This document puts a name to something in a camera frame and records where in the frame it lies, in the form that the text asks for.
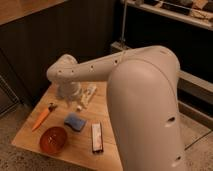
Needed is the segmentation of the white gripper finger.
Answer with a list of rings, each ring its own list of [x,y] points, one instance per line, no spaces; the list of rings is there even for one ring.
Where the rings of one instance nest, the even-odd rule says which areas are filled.
[[[74,102],[73,99],[68,99],[68,105],[71,105]]]

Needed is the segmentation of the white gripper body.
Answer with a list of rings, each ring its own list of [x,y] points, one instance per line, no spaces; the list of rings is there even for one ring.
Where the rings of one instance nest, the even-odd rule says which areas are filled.
[[[79,82],[70,82],[60,84],[57,88],[57,97],[59,99],[73,100],[81,95],[81,84]]]

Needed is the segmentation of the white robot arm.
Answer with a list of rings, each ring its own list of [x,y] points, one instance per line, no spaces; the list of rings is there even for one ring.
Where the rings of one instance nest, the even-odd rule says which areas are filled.
[[[109,118],[123,171],[187,171],[177,87],[180,63],[160,45],[128,49],[84,63],[61,56],[49,81],[105,81]]]

